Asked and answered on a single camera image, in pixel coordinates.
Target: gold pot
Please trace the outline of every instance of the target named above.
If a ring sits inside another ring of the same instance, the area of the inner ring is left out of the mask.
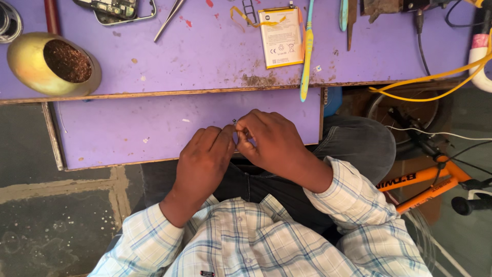
[[[7,61],[22,83],[49,96],[86,96],[101,83],[101,67],[95,57],[51,33],[19,36],[8,47]]]

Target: purple workbench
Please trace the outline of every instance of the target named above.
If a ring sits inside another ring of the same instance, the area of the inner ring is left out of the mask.
[[[253,108],[295,123],[305,144],[318,143],[319,88],[55,102],[68,169],[179,157],[199,128],[224,127]]]
[[[9,0],[25,24],[25,32],[45,31],[43,0]],[[158,43],[153,38],[174,0],[156,0],[157,18],[119,27],[100,25],[94,14],[70,0],[59,0],[63,35],[92,52],[103,79],[93,95],[228,89],[300,83],[303,65],[265,69],[260,30],[243,33],[229,16],[241,0],[187,0]],[[286,6],[287,0],[254,0],[255,10]],[[425,75],[413,24],[413,14],[381,15],[373,24],[358,17],[352,51],[346,51],[346,33],[338,27],[339,0],[315,1],[314,51],[311,84],[354,84],[402,80]],[[296,0],[306,18],[308,0]],[[422,41],[432,73],[463,66],[467,60],[470,28],[453,29],[444,22],[446,10],[425,12]],[[460,3],[457,24],[469,23],[473,6]],[[239,15],[238,22],[245,24]],[[39,98],[42,94],[22,85],[6,65],[7,45],[0,45],[0,100]]]

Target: toothbrush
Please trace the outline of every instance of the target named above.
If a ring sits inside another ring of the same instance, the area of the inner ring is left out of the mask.
[[[306,26],[306,37],[304,38],[306,44],[306,52],[304,55],[304,70],[303,77],[301,79],[301,102],[306,101],[306,97],[308,96],[308,86],[309,86],[309,67],[311,65],[311,52],[312,52],[312,44],[314,37],[312,35],[312,5],[314,0],[310,0],[309,3],[309,12],[307,13],[307,26]]]

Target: jeans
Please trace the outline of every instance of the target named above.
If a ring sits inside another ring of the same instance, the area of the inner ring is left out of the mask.
[[[350,162],[376,185],[388,173],[395,160],[395,139],[391,132],[371,119],[334,115],[323,122],[323,139],[318,145],[306,146],[316,157],[325,156]],[[176,180],[177,160],[142,164],[145,206],[164,199]],[[214,196],[219,201],[241,197],[260,203],[268,194],[274,196],[290,216],[323,234],[333,225],[332,219],[318,211],[303,188],[287,179],[263,171],[246,159],[232,159]]]

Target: man's left hand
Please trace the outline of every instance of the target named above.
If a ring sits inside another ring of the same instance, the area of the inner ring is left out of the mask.
[[[236,144],[233,125],[199,129],[180,153],[176,181],[159,204],[164,216],[182,227],[217,189]]]

